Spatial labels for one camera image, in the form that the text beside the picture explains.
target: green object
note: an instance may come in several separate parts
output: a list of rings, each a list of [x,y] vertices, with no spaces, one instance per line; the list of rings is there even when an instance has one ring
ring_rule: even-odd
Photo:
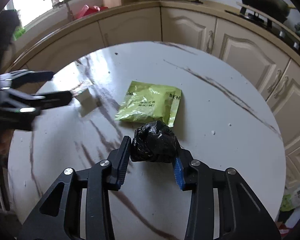
[[[180,98],[181,90],[176,87],[132,81],[115,120],[161,121],[173,127]]]
[[[15,32],[14,32],[14,36],[16,39],[20,38],[22,34],[24,34],[26,32],[25,28],[21,28],[21,27],[17,27]]]
[[[280,211],[285,212],[285,211],[290,211],[294,209],[292,202],[291,202],[291,195],[283,195],[281,206],[280,206]]]

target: red item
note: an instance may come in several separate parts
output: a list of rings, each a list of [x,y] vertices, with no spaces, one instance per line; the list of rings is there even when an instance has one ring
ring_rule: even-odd
[[[291,228],[287,228],[286,225],[282,223],[278,229],[281,234],[281,237],[285,237],[289,233]]]
[[[93,13],[97,13],[100,11],[103,11],[105,9],[107,9],[108,7],[106,6],[93,6],[93,7],[89,7],[88,5],[85,5],[82,7],[81,11],[76,15],[76,19],[80,19],[84,16],[87,16],[89,14],[93,14]]]

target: white marble surface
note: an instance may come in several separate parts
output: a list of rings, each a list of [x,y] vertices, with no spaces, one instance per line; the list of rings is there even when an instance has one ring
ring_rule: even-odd
[[[283,143],[266,102],[240,73],[202,51],[156,42],[101,49],[79,62],[39,92],[68,90],[89,79],[102,105],[81,117],[73,99],[44,111],[34,132],[14,134],[9,187],[21,222],[65,168],[89,168],[124,135],[133,138],[140,124],[113,121],[132,80],[180,88],[172,130],[182,147],[211,168],[236,168],[276,217],[285,184]],[[131,163],[121,190],[109,197],[116,239],[184,239],[191,192],[179,189],[171,164]]]

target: countertop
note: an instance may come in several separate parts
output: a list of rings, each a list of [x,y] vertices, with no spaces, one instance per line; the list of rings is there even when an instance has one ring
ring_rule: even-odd
[[[181,89],[171,128],[180,145],[210,168],[235,168],[275,219],[286,177],[282,138],[263,97],[234,68],[188,46],[133,42],[72,62],[38,93],[68,90],[84,80],[91,82],[99,107],[82,116],[74,99],[69,106],[44,110],[34,131],[14,133],[9,189],[22,223],[64,169],[88,169],[118,148],[123,136],[133,138],[140,123],[114,121],[132,80]],[[109,198],[117,240],[184,239],[191,192],[180,190],[171,164],[130,162],[122,188],[110,191]]]
[[[277,46],[279,49],[281,49],[283,52],[285,52],[287,55],[289,55],[289,57],[291,57],[295,62],[297,62],[300,65],[300,56],[298,55],[298,53],[295,52],[292,48],[290,48],[287,44],[282,42],[278,37],[272,35],[267,30],[265,30],[260,26],[255,25],[254,23],[251,23],[245,19],[242,19],[238,16],[232,15],[224,11],[226,9],[238,13],[239,10],[237,8],[225,4],[213,2],[213,1],[207,1],[207,0],[205,0],[203,4],[196,4],[193,2],[176,1],[176,0],[153,0],[153,1],[133,2],[120,7],[110,8],[105,11],[99,12],[97,14],[86,16],[84,18],[75,20],[74,22],[68,23],[64,27],[53,31],[52,33],[50,33],[49,35],[47,35],[46,37],[38,41],[36,44],[34,44],[34,46],[32,46],[28,51],[26,51],[24,54],[19,56],[17,60],[14,62],[14,64],[8,68],[8,70],[20,69],[29,59],[31,59],[34,55],[39,53],[45,47],[49,46],[51,43],[67,35],[68,33],[73,32],[85,25],[91,24],[95,21],[116,14],[144,9],[144,8],[151,8],[151,7],[180,8],[180,9],[186,9],[186,10],[191,10],[196,12],[202,12],[208,15],[216,16],[228,20],[230,22],[236,23],[262,36],[263,38],[265,38],[266,40],[268,40],[269,42]]]

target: green plastic pouch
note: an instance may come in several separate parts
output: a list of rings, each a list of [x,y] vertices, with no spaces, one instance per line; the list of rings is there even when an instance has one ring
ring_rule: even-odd
[[[181,90],[176,87],[132,81],[115,120],[161,121],[173,127],[180,98]]]

